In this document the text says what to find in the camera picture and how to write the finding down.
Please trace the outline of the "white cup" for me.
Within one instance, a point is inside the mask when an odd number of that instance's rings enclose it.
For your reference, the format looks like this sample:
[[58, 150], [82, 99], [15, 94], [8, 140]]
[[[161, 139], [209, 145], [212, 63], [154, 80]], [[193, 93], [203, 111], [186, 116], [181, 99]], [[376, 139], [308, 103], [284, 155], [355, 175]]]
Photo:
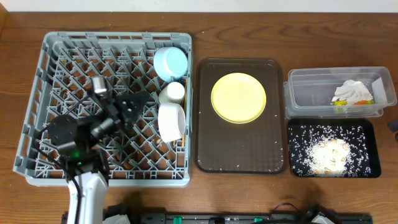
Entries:
[[159, 93], [159, 103], [180, 104], [184, 97], [185, 87], [179, 82], [171, 82]]

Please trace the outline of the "white napkin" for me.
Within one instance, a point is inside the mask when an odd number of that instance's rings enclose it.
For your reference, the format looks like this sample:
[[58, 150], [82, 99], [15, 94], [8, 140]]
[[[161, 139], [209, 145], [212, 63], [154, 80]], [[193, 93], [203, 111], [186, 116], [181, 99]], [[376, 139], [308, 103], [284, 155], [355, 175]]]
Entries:
[[373, 100], [373, 96], [363, 82], [347, 80], [342, 86], [336, 88], [332, 101], [336, 100]]

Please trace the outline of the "green orange snack wrapper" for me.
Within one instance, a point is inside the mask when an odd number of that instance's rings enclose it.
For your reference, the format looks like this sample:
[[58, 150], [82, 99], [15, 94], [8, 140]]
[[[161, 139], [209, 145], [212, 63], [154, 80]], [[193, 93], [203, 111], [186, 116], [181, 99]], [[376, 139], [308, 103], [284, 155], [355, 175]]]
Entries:
[[330, 103], [332, 106], [351, 106], [351, 105], [373, 105], [374, 100], [347, 101], [336, 100]]

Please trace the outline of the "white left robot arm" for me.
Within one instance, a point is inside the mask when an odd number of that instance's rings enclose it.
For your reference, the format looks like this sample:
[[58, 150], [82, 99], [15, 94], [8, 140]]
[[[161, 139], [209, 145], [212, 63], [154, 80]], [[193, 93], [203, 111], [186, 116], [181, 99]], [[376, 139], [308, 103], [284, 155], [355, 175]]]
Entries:
[[102, 223], [109, 163], [105, 153], [95, 146], [105, 137], [131, 129], [150, 94], [140, 91], [111, 96], [92, 92], [89, 97], [99, 106], [98, 114], [76, 119], [67, 113], [57, 116], [47, 126], [68, 182], [68, 223]]

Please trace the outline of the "light blue bowl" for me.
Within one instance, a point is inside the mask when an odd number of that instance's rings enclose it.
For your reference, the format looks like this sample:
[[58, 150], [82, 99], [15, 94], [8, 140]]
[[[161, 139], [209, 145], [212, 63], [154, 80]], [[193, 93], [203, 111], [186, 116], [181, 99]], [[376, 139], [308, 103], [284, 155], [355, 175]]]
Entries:
[[188, 58], [177, 47], [162, 47], [154, 55], [156, 74], [165, 82], [179, 79], [188, 70]]

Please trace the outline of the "yellow plate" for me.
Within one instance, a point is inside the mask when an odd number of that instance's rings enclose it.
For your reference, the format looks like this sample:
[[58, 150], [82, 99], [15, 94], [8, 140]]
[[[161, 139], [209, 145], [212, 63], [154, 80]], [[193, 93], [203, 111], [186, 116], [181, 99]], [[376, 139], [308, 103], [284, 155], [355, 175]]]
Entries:
[[234, 124], [254, 121], [267, 104], [263, 85], [246, 73], [230, 73], [221, 77], [213, 85], [210, 99], [215, 113]]

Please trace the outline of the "pink small plate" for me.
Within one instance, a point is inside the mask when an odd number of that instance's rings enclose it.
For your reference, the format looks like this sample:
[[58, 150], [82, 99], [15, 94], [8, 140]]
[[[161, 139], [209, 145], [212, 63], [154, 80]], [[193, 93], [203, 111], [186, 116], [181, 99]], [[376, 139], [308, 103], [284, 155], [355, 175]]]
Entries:
[[185, 112], [176, 103], [162, 103], [158, 114], [159, 133], [163, 142], [172, 142], [183, 137]]

